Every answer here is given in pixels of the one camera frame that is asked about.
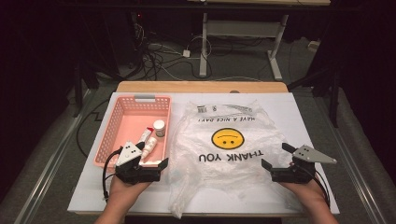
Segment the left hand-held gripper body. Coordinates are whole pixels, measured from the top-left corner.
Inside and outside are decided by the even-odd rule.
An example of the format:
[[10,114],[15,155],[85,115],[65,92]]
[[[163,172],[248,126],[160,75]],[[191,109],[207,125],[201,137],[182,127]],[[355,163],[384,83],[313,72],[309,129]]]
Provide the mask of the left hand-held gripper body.
[[116,177],[127,184],[155,182],[161,178],[158,167],[144,167],[140,164],[142,150],[127,141],[116,161]]

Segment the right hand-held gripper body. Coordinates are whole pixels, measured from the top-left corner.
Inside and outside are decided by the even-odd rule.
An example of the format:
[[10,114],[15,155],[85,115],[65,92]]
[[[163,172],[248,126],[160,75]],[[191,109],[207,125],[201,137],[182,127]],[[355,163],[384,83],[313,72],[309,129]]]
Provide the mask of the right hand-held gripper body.
[[273,168],[270,172],[273,182],[308,183],[316,173],[317,163],[336,164],[337,160],[310,147],[296,147],[292,162],[288,168]]

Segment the pink plastic basket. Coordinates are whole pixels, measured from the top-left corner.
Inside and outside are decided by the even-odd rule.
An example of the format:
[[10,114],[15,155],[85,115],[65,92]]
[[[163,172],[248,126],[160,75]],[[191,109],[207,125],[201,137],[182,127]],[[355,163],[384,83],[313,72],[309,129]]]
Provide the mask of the pink plastic basket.
[[170,96],[114,93],[95,140],[93,163],[103,167],[113,151],[124,146],[127,141],[137,144],[142,132],[147,127],[153,128],[153,122],[161,119],[165,122],[165,136],[158,137],[155,130],[152,132],[150,137],[157,139],[157,145],[140,162],[144,167],[156,167],[165,159],[171,104]]

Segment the small white jar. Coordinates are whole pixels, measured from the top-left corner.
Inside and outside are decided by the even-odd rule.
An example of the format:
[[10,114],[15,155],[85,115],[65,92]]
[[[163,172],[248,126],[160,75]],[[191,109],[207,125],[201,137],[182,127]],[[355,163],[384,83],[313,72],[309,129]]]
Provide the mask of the small white jar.
[[165,136],[165,122],[161,119],[157,119],[153,122],[153,128],[158,137]]

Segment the clear smiley plastic bag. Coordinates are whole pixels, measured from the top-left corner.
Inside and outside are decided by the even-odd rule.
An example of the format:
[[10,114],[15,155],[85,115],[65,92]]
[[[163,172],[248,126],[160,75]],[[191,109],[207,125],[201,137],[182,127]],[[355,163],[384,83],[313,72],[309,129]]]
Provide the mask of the clear smiley plastic bag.
[[291,156],[284,134],[257,103],[187,103],[171,137],[169,210],[181,217],[203,187],[240,194],[255,184],[272,184],[262,161],[286,167]]

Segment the person's left hand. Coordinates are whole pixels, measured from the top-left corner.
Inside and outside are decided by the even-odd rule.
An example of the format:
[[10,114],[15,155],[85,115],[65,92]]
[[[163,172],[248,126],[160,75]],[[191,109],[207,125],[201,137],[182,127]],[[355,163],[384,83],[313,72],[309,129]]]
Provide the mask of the person's left hand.
[[110,184],[109,201],[134,203],[139,195],[146,190],[150,182],[127,184],[114,176]]

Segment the person's right hand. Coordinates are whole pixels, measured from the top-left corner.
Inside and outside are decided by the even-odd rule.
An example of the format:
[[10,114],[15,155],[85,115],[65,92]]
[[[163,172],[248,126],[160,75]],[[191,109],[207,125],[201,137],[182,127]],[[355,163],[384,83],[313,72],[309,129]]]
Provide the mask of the person's right hand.
[[280,182],[280,185],[294,193],[300,203],[307,209],[327,206],[323,191],[314,180],[306,184]]

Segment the white table board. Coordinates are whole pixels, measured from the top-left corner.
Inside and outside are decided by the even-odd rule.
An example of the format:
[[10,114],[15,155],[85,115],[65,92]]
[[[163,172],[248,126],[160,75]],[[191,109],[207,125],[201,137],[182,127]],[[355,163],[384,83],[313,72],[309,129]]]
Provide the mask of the white table board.
[[[102,145],[111,120],[113,108],[120,97],[133,97],[132,92],[116,92],[111,98],[84,165],[77,187],[67,210],[80,215],[95,215],[105,208],[102,190],[103,168],[94,163],[96,152]],[[251,102],[263,107],[275,126],[294,146],[311,145],[302,116],[290,93],[172,93],[170,128],[174,133],[188,103],[235,103],[247,105]],[[202,186],[191,193],[185,203],[184,217],[297,217],[302,207],[293,194],[274,183],[263,168],[252,174],[255,184],[240,181],[239,186],[230,184],[217,187]],[[151,184],[130,210],[138,216],[169,216],[171,214],[171,170],[166,169],[160,181]]]

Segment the black stand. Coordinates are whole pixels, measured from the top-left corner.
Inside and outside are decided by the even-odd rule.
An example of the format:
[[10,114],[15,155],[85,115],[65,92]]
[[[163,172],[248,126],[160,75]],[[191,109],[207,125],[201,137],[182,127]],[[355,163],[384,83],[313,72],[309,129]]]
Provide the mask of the black stand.
[[337,109],[340,84],[339,72],[339,66],[329,65],[287,85],[287,89],[289,91],[300,86],[307,86],[312,87],[312,94],[314,97],[329,96],[330,102],[328,115],[334,128],[338,127]]
[[89,89],[96,90],[99,87],[99,81],[92,68],[92,63],[84,58],[80,58],[74,68],[74,91],[76,108],[74,118],[78,116],[83,106],[82,82],[85,82]]

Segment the wooden table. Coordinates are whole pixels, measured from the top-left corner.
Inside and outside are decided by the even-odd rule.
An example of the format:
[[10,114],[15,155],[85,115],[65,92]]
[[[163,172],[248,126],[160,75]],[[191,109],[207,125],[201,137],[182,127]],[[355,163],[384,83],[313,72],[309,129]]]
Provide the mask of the wooden table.
[[282,82],[122,81],[117,92],[286,93]]

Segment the metal floor rail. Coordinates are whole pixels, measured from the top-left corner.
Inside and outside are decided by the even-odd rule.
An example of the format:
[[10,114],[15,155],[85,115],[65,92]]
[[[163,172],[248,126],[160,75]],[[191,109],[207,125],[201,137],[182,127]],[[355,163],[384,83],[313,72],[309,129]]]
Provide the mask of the metal floor rail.
[[38,148],[35,149],[33,156],[28,162],[41,163],[43,167],[38,169],[28,165],[28,170],[22,172],[23,181],[29,176],[34,177],[33,171],[37,172],[37,176],[13,224],[31,224],[37,209],[50,188],[53,178],[59,170],[72,135],[82,121],[86,107],[92,102],[95,94],[96,90],[85,90],[82,94],[82,107],[78,107],[78,104],[67,107],[40,140]]
[[352,154],[349,152],[346,142],[344,141],[338,129],[333,126],[331,120],[329,119],[327,115],[328,110],[325,103],[319,98],[316,98],[315,102],[321,116],[324,118],[327,126],[331,130],[332,136],[335,138],[338,152],[340,154],[340,161],[342,161],[346,167],[346,171],[351,178],[351,182],[353,183],[355,190],[360,197],[360,201],[364,206],[372,224],[388,224],[380,207],[378,206],[378,203],[375,200],[373,192],[359,171],[357,163],[354,161]]

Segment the white metal desk frame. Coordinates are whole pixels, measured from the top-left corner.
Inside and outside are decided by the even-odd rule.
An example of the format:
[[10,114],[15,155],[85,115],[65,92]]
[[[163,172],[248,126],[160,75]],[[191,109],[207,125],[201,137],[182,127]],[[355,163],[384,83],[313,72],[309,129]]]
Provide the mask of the white metal desk frame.
[[276,61],[278,48],[286,29],[288,15],[283,15],[280,21],[226,21],[210,20],[208,14],[203,14],[202,20],[202,45],[200,54],[199,76],[207,76],[208,55],[212,50],[209,36],[237,36],[237,37],[271,37],[275,40],[274,47],[267,51],[267,57],[272,69],[274,79],[283,79]]

